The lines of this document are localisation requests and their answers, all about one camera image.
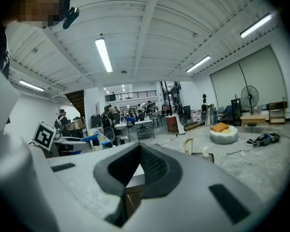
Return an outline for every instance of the light fixture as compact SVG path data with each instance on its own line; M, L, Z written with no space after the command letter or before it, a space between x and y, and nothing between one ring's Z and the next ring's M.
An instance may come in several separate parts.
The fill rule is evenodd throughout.
M105 40L104 38L96 39L96 46L99 51L100 57L102 58L103 64L107 72L113 72L113 68L108 57Z
M211 58L210 56L206 56L201 61L199 61L196 65L194 65L190 69L188 69L186 72L189 73L189 72L193 71L195 68L197 68L198 66L200 66L204 62L208 61L210 58Z
M30 87L30 88L34 88L34 89L36 89L36 90L38 90L38 91L44 91L43 88L40 88L40 87L35 86L35 85L33 85L33 84L27 83L27 82L25 82L24 80L20 80L19 83L21 83L21 84L23 84L23 85L26 85L26 86L28 86L28 87Z
M254 30L258 29L259 27L261 27L263 24L267 23L271 19L272 19L272 16L270 14L266 14L264 17L260 18L250 27L248 27L243 32L241 32L241 37L242 38L246 37L248 34L252 33Z

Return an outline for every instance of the cushion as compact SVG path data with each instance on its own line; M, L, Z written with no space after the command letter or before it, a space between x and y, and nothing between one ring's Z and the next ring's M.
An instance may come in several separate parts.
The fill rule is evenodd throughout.
M210 129L214 132L222 132L223 130L229 128L228 125L224 124L224 123L218 123L215 126L212 126Z
M230 128L223 130L221 133L231 133Z
M231 144L238 139L238 130L234 126L229 126L229 133L210 131L210 137L218 144Z

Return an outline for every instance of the white ceiling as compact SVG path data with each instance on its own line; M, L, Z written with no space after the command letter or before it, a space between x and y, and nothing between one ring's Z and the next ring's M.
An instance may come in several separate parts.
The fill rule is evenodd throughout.
M96 87L146 81L191 81L260 35L278 26L274 17L242 39L240 32L274 10L266 0L72 0L80 16L64 30L12 23L7 28L11 82L45 88L48 97ZM95 46L103 34L113 72ZM186 70L210 55L190 73Z

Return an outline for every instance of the pillow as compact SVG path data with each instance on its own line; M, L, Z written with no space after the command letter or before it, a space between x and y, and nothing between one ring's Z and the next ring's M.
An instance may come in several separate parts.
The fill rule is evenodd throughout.
M231 133L230 128L223 130L221 133Z
M215 126L212 126L210 129L214 132L222 132L223 130L229 128L228 125L224 124L224 123L218 123L217 125Z

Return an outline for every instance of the floor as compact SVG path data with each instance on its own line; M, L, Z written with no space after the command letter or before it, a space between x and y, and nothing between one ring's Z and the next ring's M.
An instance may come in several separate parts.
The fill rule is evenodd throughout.
M166 126L155 128L155 139L143 139L140 142L160 144L172 150L184 152L183 143L188 138L194 138L194 152L201 152L201 146L207 146L208 153L215 156L215 164L249 186L263 201L267 201L279 194L290 176L290 122L284 125L266 125L239 130L239 139L230 145L218 145L209 137L209 127L201 126L186 132L184 135L168 133ZM276 144L259 146L250 152L242 151L227 156L238 150L248 150L245 142L249 138L256 139L264 133L277 133L280 137ZM131 132L131 140L137 141L136 134Z

